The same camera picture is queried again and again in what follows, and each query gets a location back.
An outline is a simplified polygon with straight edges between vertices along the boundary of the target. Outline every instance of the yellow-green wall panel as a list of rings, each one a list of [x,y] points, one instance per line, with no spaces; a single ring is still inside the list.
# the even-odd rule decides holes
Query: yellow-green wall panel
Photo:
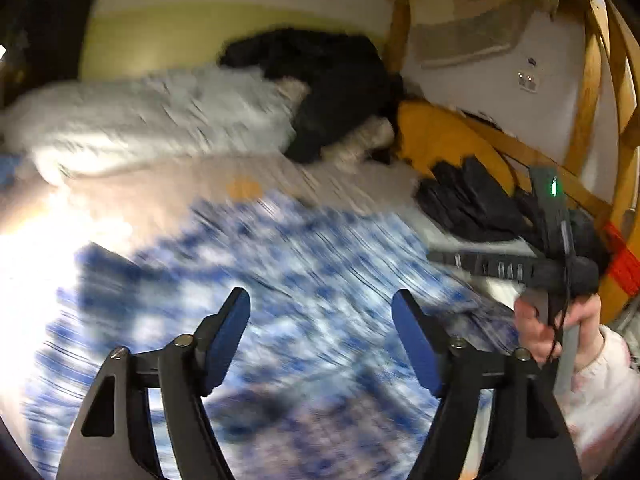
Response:
[[[80,65],[84,80],[137,77],[215,60],[223,45],[271,27],[363,32],[309,12],[232,2],[179,2],[94,16]],[[381,48],[383,38],[366,33]]]

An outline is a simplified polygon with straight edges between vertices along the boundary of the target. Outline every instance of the red object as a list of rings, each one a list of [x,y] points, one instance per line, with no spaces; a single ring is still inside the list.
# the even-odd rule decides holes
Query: red object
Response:
[[[640,260],[627,248],[622,234],[615,225],[607,222],[604,231],[609,237],[610,248],[614,253],[607,274],[629,296],[634,296],[640,290]]]

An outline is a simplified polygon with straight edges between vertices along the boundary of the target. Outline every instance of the wall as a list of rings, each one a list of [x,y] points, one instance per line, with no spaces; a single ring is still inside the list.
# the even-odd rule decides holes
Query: wall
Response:
[[[382,46],[391,12],[388,0],[95,0],[81,76],[196,66],[230,38],[275,25],[364,32]]]
[[[527,60],[536,61],[533,68]],[[425,97],[445,106],[492,117],[525,144],[562,162],[574,123],[584,67],[584,27],[569,16],[535,12],[517,46],[505,54],[442,68],[421,68],[408,56],[402,74],[417,82]],[[518,72],[533,72],[538,92],[518,86]],[[618,119],[606,54],[593,124],[590,156],[581,176],[585,187],[611,200],[618,157]]]

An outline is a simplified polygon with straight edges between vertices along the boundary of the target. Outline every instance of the metal bolt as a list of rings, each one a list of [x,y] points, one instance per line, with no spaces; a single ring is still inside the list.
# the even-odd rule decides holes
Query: metal bolt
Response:
[[[124,346],[118,346],[109,354],[109,357],[111,359],[122,359],[125,355],[127,355],[127,349]]]
[[[527,350],[526,348],[516,348],[513,351],[513,356],[518,360],[518,361],[528,361],[529,359],[531,359],[531,352],[529,352],[529,350]]]
[[[466,340],[461,337],[454,337],[451,339],[450,345],[456,350],[462,350],[464,347],[466,347]]]
[[[191,334],[182,334],[174,339],[174,345],[176,346],[189,346],[193,342],[193,336]]]

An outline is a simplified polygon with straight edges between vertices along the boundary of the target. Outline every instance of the wooden bed frame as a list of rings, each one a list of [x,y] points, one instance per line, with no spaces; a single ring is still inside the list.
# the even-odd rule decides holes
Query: wooden bed frame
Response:
[[[383,59],[390,72],[399,72],[404,63],[411,24],[409,0],[394,3],[391,26],[386,39]],[[610,272],[600,283],[602,321],[613,320],[634,296],[640,285],[640,218],[635,215],[638,201],[640,170],[640,109],[636,96],[640,96],[640,46],[620,13],[610,0],[602,9],[595,0],[561,0],[559,12],[568,12],[584,22],[585,53],[582,85],[568,150],[563,161],[552,160],[521,141],[473,119],[463,119],[499,153],[524,166],[553,164],[558,168],[569,197],[570,206],[580,207],[594,217],[598,229],[613,242],[616,254]],[[600,45],[604,45],[614,85],[618,111],[618,173],[613,203],[596,197],[580,182],[580,174],[591,146],[592,126],[600,93],[602,58]],[[530,189],[527,175],[516,172],[518,183]],[[629,228],[623,227],[625,218]],[[626,277],[625,288],[619,285],[620,276]]]

